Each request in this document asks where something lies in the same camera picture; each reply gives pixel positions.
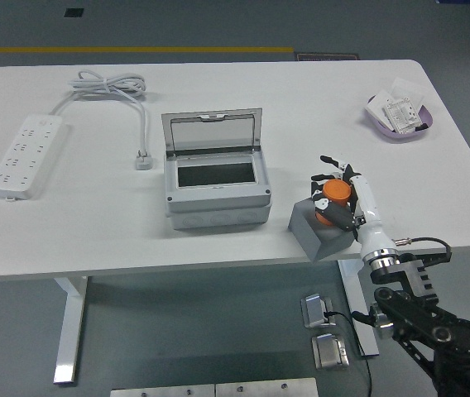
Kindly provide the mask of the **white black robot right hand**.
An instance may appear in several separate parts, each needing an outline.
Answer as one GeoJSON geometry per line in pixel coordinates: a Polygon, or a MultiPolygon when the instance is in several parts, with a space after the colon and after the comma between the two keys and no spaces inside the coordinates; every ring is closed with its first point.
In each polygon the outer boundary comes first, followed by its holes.
{"type": "Polygon", "coordinates": [[[366,264],[397,256],[396,244],[383,229],[381,216],[367,179],[348,162],[322,155],[320,160],[334,166],[333,174],[311,177],[310,199],[318,220],[350,232],[360,244],[366,264]]]}

